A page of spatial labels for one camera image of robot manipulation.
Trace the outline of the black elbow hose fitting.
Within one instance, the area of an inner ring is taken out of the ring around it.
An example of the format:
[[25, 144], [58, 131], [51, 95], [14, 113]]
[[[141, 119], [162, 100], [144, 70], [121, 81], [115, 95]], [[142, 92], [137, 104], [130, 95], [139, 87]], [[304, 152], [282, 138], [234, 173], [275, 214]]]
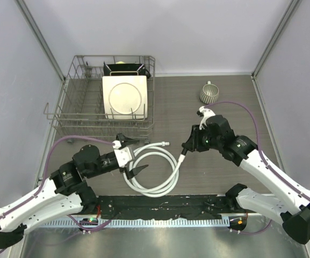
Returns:
[[185, 149], [185, 148], [183, 148], [181, 154], [182, 154], [183, 156], [185, 156], [185, 155], [187, 154], [187, 152], [188, 152], [188, 150]]

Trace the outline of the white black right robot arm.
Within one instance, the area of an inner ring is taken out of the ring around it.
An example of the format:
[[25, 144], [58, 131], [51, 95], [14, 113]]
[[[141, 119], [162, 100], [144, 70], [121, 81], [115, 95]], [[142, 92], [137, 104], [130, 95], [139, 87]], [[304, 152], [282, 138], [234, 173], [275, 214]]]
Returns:
[[310, 241], [310, 190], [298, 184], [273, 164], [258, 145], [245, 135], [236, 135], [222, 115], [198, 112], [201, 122], [193, 125], [185, 151], [218, 151], [222, 157], [258, 179], [273, 197], [237, 184], [226, 196], [244, 210], [251, 210], [281, 224], [294, 241]]

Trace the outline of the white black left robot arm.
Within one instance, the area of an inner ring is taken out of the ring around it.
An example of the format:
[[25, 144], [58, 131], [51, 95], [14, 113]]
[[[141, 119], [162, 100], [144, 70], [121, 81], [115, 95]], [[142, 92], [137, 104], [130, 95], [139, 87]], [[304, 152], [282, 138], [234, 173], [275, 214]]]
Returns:
[[25, 234], [43, 223], [72, 214], [89, 214], [96, 210], [98, 197], [86, 179], [113, 170], [120, 170], [134, 177], [140, 170], [128, 170], [134, 160], [130, 145], [138, 140], [122, 133], [109, 145], [113, 151], [101, 154], [98, 147], [83, 146], [72, 160], [61, 165], [50, 175], [45, 175], [41, 184], [17, 201], [0, 207], [0, 249], [21, 241]]

